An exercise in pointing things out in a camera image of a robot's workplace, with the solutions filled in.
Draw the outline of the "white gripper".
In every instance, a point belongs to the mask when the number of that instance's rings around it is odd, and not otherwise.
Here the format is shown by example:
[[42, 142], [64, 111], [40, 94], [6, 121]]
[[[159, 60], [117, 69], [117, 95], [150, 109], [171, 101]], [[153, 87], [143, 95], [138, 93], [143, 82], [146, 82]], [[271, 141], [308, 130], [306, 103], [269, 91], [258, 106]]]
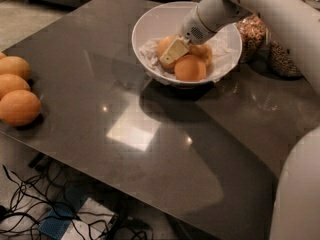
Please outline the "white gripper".
[[189, 52], [188, 41], [196, 45], [204, 44], [224, 26], [248, 15], [248, 10], [229, 0], [201, 0], [183, 20], [180, 35], [185, 39], [174, 37], [159, 61], [164, 64], [176, 62]]

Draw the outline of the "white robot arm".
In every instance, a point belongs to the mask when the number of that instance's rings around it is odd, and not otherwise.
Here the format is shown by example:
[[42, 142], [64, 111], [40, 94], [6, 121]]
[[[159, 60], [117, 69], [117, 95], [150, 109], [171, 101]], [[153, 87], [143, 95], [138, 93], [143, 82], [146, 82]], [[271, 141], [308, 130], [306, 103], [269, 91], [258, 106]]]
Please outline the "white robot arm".
[[[320, 91], [320, 12], [301, 0], [202, 0], [160, 57], [171, 64], [249, 13], [263, 21], [305, 79]], [[279, 179], [269, 240], [320, 240], [320, 127], [298, 141]]]

